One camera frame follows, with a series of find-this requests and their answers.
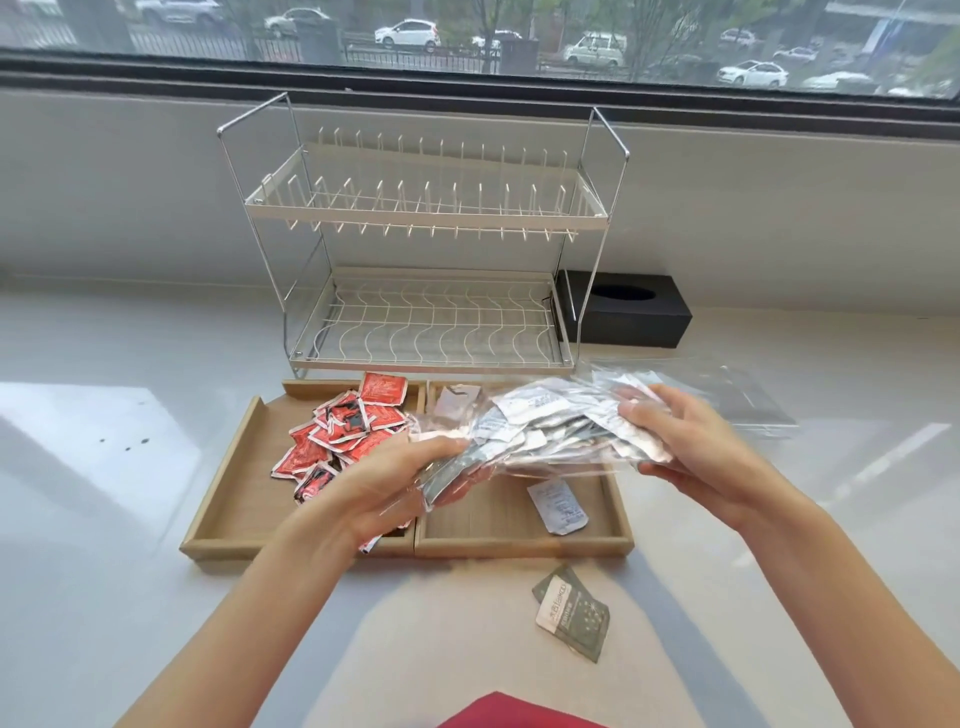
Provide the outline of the row of parked cars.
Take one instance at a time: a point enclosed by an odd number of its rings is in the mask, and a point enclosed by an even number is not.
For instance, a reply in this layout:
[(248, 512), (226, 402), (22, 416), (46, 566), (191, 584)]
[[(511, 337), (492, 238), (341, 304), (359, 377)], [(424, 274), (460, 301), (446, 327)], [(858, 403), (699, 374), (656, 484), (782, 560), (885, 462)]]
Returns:
[(859, 0), (116, 0), (134, 25), (481, 58), (476, 75), (779, 91), (870, 67)]

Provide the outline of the pile of red sachets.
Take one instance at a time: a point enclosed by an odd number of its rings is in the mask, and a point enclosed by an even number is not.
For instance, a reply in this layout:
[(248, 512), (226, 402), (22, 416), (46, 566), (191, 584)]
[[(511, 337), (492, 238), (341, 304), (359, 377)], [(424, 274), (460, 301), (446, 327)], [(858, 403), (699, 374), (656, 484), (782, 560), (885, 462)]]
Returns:
[(285, 380), (282, 389), (264, 404), (249, 471), (283, 515), (407, 431), (426, 398), (423, 384), (381, 373), (353, 381)]

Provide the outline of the green and white sachet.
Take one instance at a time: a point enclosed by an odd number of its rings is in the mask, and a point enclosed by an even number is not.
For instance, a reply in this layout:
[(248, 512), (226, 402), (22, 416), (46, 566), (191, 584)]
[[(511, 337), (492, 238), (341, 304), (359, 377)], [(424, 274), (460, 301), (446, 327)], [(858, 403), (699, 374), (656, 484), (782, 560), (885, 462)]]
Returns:
[(595, 598), (568, 564), (561, 564), (532, 589), (535, 624), (573, 652), (598, 664), (611, 623), (611, 612)]

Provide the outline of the wooden tray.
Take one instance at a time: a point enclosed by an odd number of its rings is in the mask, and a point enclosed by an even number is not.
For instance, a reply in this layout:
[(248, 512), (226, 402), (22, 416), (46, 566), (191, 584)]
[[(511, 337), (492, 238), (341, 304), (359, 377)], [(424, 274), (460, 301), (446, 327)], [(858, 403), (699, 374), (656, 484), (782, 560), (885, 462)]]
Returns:
[(251, 444), (260, 431), (264, 405), (255, 397), (222, 458), (179, 550), (196, 563), (248, 561), (267, 543), (279, 525), (294, 511), (283, 515), (271, 503), (270, 493), (258, 491), (258, 477), (251, 474), (251, 459), (258, 446)]
[[(414, 554), (438, 559), (625, 556), (635, 541), (614, 464), (592, 475), (478, 474), (453, 500), (426, 510), (415, 527)], [(589, 516), (585, 528), (563, 537), (547, 532), (526, 491), (554, 479), (569, 484)]]

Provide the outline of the person's right forearm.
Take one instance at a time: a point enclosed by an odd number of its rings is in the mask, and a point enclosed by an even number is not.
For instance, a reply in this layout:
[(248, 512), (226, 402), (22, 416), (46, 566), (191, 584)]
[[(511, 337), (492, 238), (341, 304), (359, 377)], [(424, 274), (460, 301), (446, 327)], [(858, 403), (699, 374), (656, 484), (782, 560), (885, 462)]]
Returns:
[(739, 533), (853, 728), (960, 728), (960, 669), (837, 522), (778, 476)]

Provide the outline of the person's right hand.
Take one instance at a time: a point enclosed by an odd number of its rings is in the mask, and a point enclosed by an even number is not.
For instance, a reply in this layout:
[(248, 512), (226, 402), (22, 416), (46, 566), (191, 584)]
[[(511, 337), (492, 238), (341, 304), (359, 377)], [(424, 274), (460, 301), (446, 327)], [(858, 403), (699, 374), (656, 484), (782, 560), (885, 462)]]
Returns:
[(793, 486), (733, 427), (701, 399), (664, 384), (654, 385), (656, 407), (669, 408), (676, 431), (643, 431), (656, 436), (672, 455), (669, 462), (638, 464), (644, 477), (670, 483), (734, 530), (770, 517), (787, 504)]

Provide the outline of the person's left hand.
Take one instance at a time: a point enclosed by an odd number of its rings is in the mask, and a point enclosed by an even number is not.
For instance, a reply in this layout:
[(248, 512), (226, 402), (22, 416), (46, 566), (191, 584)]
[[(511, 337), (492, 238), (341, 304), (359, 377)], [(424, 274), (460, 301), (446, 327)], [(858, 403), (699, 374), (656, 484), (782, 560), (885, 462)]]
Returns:
[(370, 541), (425, 512), (419, 480), (427, 467), (400, 471), (390, 461), (390, 441), (399, 435), (346, 467), (296, 510), (297, 558), (351, 561)]

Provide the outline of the clear acrylic tray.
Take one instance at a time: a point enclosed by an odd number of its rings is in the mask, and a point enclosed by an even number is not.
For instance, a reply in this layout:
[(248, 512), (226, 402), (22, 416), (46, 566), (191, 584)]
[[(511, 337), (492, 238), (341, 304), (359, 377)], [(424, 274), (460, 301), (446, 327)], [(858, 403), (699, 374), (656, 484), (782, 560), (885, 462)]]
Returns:
[(678, 387), (710, 405), (741, 433), (783, 439), (799, 429), (798, 421), (737, 367), (694, 362), (680, 370)]

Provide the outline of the black metal fence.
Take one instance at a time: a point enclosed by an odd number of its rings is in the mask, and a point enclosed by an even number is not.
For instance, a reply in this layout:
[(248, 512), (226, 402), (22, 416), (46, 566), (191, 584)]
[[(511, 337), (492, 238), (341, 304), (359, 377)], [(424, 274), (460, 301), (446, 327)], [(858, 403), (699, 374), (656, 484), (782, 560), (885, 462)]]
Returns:
[(83, 40), (64, 20), (0, 16), (0, 48), (31, 52), (117, 54), (205, 62), (356, 67), (399, 71), (480, 74), (481, 57), (450, 51), (400, 51), (342, 42), (338, 49), (296, 38), (255, 36), (236, 31), (126, 26), (119, 42), (99, 30)]

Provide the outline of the red garment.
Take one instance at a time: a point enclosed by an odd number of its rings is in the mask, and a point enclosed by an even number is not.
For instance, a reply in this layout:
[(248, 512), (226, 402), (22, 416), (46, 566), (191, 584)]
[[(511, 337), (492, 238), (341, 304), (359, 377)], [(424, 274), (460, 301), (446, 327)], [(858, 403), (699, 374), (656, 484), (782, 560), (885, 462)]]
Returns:
[(608, 728), (575, 714), (495, 691), (477, 698), (437, 728)]

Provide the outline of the person's left forearm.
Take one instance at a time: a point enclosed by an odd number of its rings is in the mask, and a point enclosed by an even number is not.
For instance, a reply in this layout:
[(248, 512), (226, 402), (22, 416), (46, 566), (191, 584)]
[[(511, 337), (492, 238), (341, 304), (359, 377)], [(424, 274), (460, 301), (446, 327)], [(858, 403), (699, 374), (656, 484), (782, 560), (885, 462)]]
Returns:
[(114, 728), (251, 728), (358, 545), (341, 509), (300, 507)]

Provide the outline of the clear plastic bag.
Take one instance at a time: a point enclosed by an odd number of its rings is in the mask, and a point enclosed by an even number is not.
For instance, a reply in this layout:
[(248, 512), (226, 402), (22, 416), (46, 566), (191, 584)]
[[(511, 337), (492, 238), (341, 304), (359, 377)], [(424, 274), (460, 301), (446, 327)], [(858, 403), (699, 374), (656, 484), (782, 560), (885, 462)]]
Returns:
[(600, 475), (629, 462), (643, 476), (671, 483), (732, 528), (746, 523), (751, 498), (771, 474), (769, 464), (710, 404), (686, 390), (643, 379), (647, 360), (590, 363), (587, 375), (455, 383), (440, 406), (428, 392), (414, 420), (410, 447), (386, 454), (389, 467), (424, 457), (414, 475), (398, 475), (397, 492), (374, 507), (386, 528), (452, 504), (476, 482), (497, 475), (524, 478)]

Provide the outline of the two-tier metal dish rack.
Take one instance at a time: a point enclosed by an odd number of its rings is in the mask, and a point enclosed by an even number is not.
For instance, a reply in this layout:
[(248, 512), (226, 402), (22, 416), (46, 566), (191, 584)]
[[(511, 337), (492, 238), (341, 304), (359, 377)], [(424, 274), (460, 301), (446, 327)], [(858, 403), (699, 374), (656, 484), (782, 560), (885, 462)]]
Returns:
[(565, 375), (631, 162), (597, 107), (573, 146), (407, 116), (301, 128), (290, 94), (216, 130), (294, 378)]

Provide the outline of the dark window frame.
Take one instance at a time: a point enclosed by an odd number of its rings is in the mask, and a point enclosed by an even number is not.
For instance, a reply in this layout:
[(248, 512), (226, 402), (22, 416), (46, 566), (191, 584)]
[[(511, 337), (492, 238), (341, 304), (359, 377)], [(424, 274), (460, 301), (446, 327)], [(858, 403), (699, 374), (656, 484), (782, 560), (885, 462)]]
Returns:
[(960, 101), (0, 47), (0, 90), (960, 143)]

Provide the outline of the black tissue box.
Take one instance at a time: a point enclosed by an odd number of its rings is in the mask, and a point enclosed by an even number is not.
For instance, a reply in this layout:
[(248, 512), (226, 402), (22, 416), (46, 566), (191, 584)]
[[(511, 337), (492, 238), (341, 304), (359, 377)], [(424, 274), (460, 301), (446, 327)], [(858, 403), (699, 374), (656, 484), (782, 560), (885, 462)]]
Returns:
[(555, 285), (572, 344), (676, 349), (693, 318), (669, 275), (562, 269)]

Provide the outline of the pile of silver sachets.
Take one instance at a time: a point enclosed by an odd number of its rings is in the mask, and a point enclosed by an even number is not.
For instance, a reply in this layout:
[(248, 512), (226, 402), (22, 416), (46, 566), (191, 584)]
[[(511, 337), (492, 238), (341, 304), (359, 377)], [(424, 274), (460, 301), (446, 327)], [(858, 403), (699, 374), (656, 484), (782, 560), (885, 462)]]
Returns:
[(422, 472), (418, 486), (428, 511), (453, 501), (478, 475), (591, 476), (617, 462), (666, 464), (672, 458), (660, 438), (618, 413), (622, 400), (660, 402), (650, 379), (635, 372), (595, 369), (587, 375), (477, 384), (482, 392), (461, 419), (431, 413), (439, 385), (428, 394), (411, 438), (446, 433), (469, 444)]

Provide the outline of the white printed sachet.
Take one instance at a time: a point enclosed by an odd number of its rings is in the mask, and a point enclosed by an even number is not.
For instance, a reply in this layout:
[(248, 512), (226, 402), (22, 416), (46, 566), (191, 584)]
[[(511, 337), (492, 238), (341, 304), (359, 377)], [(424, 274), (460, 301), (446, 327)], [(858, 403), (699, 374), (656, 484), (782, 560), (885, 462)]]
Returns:
[(541, 481), (526, 491), (549, 534), (564, 537), (589, 524), (589, 515), (566, 480)]

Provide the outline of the white sachet with hang hole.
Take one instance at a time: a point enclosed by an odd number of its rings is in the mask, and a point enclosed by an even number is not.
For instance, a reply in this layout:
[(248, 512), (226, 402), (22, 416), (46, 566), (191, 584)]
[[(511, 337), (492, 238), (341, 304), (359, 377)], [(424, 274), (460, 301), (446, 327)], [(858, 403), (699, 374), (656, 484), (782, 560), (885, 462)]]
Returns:
[(476, 384), (438, 385), (431, 413), (438, 418), (461, 420), (472, 411), (481, 392), (482, 387)]

